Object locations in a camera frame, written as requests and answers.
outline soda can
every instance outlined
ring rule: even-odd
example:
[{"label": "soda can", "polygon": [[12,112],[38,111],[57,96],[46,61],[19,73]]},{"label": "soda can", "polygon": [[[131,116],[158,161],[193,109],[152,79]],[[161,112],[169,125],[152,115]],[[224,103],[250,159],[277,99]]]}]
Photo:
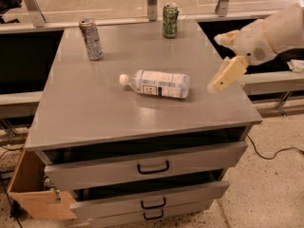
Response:
[{"label": "soda can", "polygon": [[162,10],[162,34],[172,38],[178,33],[179,6],[176,3],[167,3]]},{"label": "soda can", "polygon": [[85,47],[89,60],[99,60],[103,57],[103,50],[96,23],[92,18],[85,18],[79,22],[80,31],[85,39]]}]

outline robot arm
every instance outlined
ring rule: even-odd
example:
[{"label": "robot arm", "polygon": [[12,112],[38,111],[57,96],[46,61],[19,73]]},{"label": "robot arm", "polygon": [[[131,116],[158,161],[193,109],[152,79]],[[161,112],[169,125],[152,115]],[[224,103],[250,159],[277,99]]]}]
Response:
[{"label": "robot arm", "polygon": [[302,8],[293,4],[266,19],[255,20],[241,30],[219,34],[215,41],[231,49],[236,57],[224,59],[208,85],[211,93],[222,91],[236,81],[248,65],[257,66],[286,50],[304,48]]}]

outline drawer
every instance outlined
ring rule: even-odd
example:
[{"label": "drawer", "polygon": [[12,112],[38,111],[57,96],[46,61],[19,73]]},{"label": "drawer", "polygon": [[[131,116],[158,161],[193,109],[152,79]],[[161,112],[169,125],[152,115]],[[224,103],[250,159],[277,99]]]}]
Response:
[{"label": "drawer", "polygon": [[220,199],[229,182],[215,178],[210,171],[86,189],[86,200],[70,207],[78,219],[95,219]]},{"label": "drawer", "polygon": [[76,142],[72,147],[45,150],[46,164],[84,162],[187,147],[240,141],[246,126],[204,130],[117,142]]},{"label": "drawer", "polygon": [[163,209],[154,209],[150,211],[142,211],[137,213],[129,213],[119,216],[105,217],[105,218],[92,218],[89,219],[91,228],[103,228],[114,225],[127,224],[137,221],[161,219],[171,216],[178,216],[187,213],[199,212],[209,209],[212,200],[200,201],[195,203],[187,203]]},{"label": "drawer", "polygon": [[48,165],[47,175],[61,190],[78,190],[235,166],[246,142],[174,149],[96,161]]}]

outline floor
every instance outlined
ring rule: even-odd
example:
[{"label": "floor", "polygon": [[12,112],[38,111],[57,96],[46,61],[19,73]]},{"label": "floor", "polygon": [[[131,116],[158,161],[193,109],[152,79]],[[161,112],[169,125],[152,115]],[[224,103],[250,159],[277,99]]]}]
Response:
[{"label": "floor", "polygon": [[[263,122],[251,130],[249,136],[257,150],[266,157],[286,147],[304,150],[304,100],[285,104],[287,116],[280,115],[275,103],[255,104]],[[133,223],[115,228],[300,228],[304,224],[304,156],[295,151],[279,153],[272,161],[263,160],[247,139],[248,149],[235,168],[229,169],[224,179],[230,182],[222,199],[215,200],[207,211]],[[8,153],[1,159],[0,171],[13,168],[18,152]],[[19,227],[10,218],[10,206],[0,192],[0,227]],[[37,220],[24,214],[20,218],[24,228],[66,228],[89,226],[79,220]]]}]

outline water bottle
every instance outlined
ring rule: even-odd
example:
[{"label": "water bottle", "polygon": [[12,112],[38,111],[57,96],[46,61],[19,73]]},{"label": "water bottle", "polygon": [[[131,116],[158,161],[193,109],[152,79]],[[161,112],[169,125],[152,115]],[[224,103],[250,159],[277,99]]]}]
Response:
[{"label": "water bottle", "polygon": [[188,96],[190,77],[180,73],[138,70],[135,75],[122,74],[120,84],[135,92],[184,99]]}]

